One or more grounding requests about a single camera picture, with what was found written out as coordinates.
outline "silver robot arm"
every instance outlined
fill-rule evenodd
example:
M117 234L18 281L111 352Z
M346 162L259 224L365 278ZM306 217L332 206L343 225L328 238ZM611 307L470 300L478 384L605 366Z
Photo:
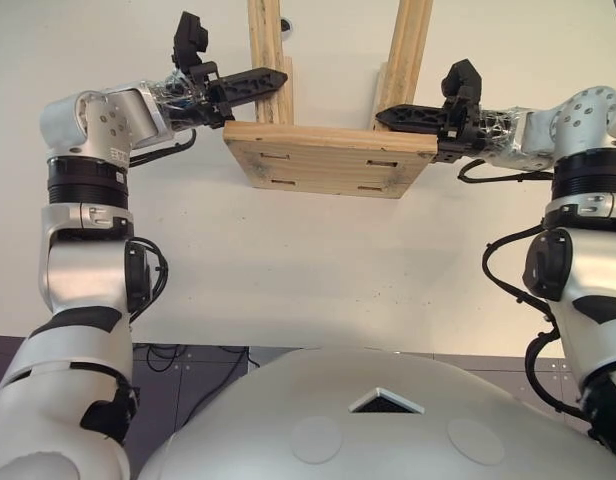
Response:
M554 178L523 279L550 305L593 435L616 453L616 90L583 90L527 126L533 117L524 144L550 138Z
M200 125L223 126L231 107L275 92L286 75L254 69L219 77L202 62L207 32L182 15L165 82L85 91L41 116L50 150L39 285L50 321L23 342L0 383L0 480L127 480L123 440L138 405L130 324L156 300L168 265L134 236L131 167L188 148L131 157ZM157 257L156 281L148 256Z
M546 300L533 303L545 306L555 329L533 341L529 355L561 338L582 393L581 410L571 414L588 420L593 436L616 453L616 90L592 87L550 110L481 110L481 77L463 60L442 92L442 108L399 105L377 119L393 130L437 135L433 161L477 158L461 169L467 183L552 180L523 279ZM484 163L524 173L466 175Z

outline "wire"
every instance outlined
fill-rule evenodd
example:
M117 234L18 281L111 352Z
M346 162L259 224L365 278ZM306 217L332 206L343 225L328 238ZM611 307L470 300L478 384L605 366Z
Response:
M539 398L541 398L544 402L553 407L557 412L564 412L573 417L588 421L588 418L584 414L584 412L579 410L577 407L567 405L553 397L550 393L548 393L548 391L541 385L539 379L537 378L537 369L535 365L537 362L537 357L546 345L560 338L559 328L557 327L555 316L550 310L550 305L548 305L548 303L544 302L543 300L539 300L537 297L529 294L528 292L525 292L520 288L517 288L495 277L488 266L488 260L490 259L492 254L495 253L500 247L503 247L504 245L507 245L512 242L516 242L517 240L521 240L523 238L533 237L543 231L544 228L540 224L535 227L528 228L527 230L513 233L512 235L507 235L503 238L500 238L496 242L493 242L492 244L489 243L481 260L481 268L483 269L489 280L491 280L495 285L504 290L506 293L515 297L517 299L517 303L525 303L539 310L545 315L546 320L552 324L553 329L550 333L539 333L537 338L533 339L528 345L528 348L526 349L526 355L524 357L524 370L526 372L526 378L528 379L528 383L530 383L532 389L535 391Z
M518 173L516 175L505 175L502 177L485 177L485 178L474 178L468 177L466 173L470 170L484 165L486 163L485 160L477 159L473 160L470 163L467 163L459 170L459 175L457 178L464 183L495 183L495 182L523 182L524 180L552 180L553 174L550 172L527 172L527 173Z
M190 409L190 413L188 413L188 416L186 417L186 419L184 420L184 423L181 424L181 427L183 428L191 419L192 417L195 415L195 413L197 412L197 410L199 409L199 407L206 401L208 400L210 397L212 397L215 393L219 392L230 380L230 378L232 377L232 374L235 373L235 371L237 370L237 367L241 364L241 361L244 359L244 357L246 357L248 355L248 347L244 348L240 353L239 353L239 357L237 358L237 360L235 361L235 363L233 364L232 368L230 369L230 371L228 372L228 375L226 375L224 377L224 379L219 382L219 384L214 387L212 390L210 390L208 393L206 393L203 397L201 397L199 400L197 400L195 402L195 404L193 405L193 407Z
M217 347L217 348L219 348L219 350L223 350L224 352L234 353L234 354L243 352L243 349L242 350L231 350L228 347Z
M151 299L145 305L132 313L132 315L130 316L130 323L132 323L137 320L139 315L144 313L144 311L146 311L146 309L150 307L150 305L155 303L155 301L159 298L159 296L166 288L166 283L168 282L168 261L166 260L166 257L164 257L163 253L161 253L161 250L159 249L157 244L148 240L147 238L132 237L130 240L128 240L128 242L136 243L143 246L146 251L155 255L157 257L157 261L159 262L159 266L156 268L157 272L159 272L159 276L157 277L157 281L155 282L155 285L152 289Z
M491 282L493 282L499 288L504 290L506 293L515 297L517 299L517 303L526 303L527 305L530 305L531 307L539 310L546 317L548 317L548 321L554 322L554 316L552 312L550 311L550 306L546 302L544 302L543 300L539 300L537 297L529 294L528 292L525 292L521 290L520 288L517 288L495 277L493 273L490 271L490 267L488 266L488 260L490 260L490 257L492 256L492 254L495 253L499 248L509 243L516 242L517 240L521 240L521 239L528 238L528 237L534 237L535 235L538 235L543 231L544 231L544 227L542 227L541 225L537 225L527 230L513 233L512 235L507 235L493 243L489 243L486 246L486 250L484 251L484 254L481 258L481 269L483 270L484 274L486 275L486 277L488 277L488 279Z
M186 350L188 349L186 345L183 345L183 348L181 350L179 349L180 347L182 347L182 345L172 345L168 347L160 347L159 345L156 345L153 343L148 344L148 349L146 350L146 364L148 365L148 368L155 373L165 372L170 367L172 367L173 363L175 363L175 360L181 357L184 353L186 353ZM172 354L169 357L162 355L161 353L159 353L159 349L161 348L165 350L172 350ZM155 367L150 360L151 353L158 358L169 360L169 362L163 368Z
M146 349L146 357L145 357L146 364L148 365L148 368L150 368L150 370L152 370L155 373L163 373L166 370L168 370L170 367L172 367L175 360L181 357L183 354L185 354L186 351L188 350L187 345L181 345L181 344L163 345L163 344L157 344L157 343L137 343L133 345L132 350L133 352L135 352L137 350L143 350L144 348ZM170 353L169 355L164 355L163 354L164 351L172 352L172 353ZM153 361L151 360L150 358L151 355L159 359L162 359L162 360L168 360L169 362L164 368L158 368L154 365Z
M246 356L248 357L248 361L252 363L255 367L261 368L261 365L259 364L259 362L256 362L252 358L250 358L250 348L248 349L248 353Z
M231 350L228 347L217 347L217 348L219 348L220 350L223 350L224 352L234 353L234 354L242 352L242 350ZM252 363L257 368L261 368L261 365L259 364L259 362L253 360L252 357L250 356L250 347L247 347L247 348L248 348L248 353L247 353L248 362Z
M541 332L539 335L530 342L528 348L526 349L526 356L524 357L524 369L526 371L526 378L528 379L528 383L535 391L537 396L541 398L548 405L553 407L557 412L564 412L573 417L579 418L586 422L589 422L588 416L582 412L579 408L567 405L560 400L557 400L550 393L546 391L546 389L541 385L539 379L537 378L537 371L535 367L535 363L537 362L537 357L544 349L546 345L550 342L554 342L560 338L559 329L556 325L553 325L553 329L549 333Z
M140 155L135 155L134 157L130 157L130 168L138 167L140 165L145 165L146 163L153 162L159 158L167 157L168 155L173 155L175 153L183 152L184 150L188 150L195 144L197 140L197 132L193 129L192 134L190 136L190 140L185 143L175 143L172 147L161 148L159 150L153 150L152 152L142 153Z

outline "wooden board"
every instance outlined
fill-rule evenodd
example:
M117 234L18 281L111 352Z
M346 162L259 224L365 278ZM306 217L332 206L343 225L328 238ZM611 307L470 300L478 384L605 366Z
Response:
M253 186L400 198L437 152L433 135L227 122L224 141Z
M432 0L400 0L377 111L412 103L426 45ZM375 121L374 130L388 130Z
M268 67L284 71L281 45L279 0L248 0L250 56L252 67ZM291 95L286 85L265 100L255 102L257 121L262 123L292 123L282 102Z

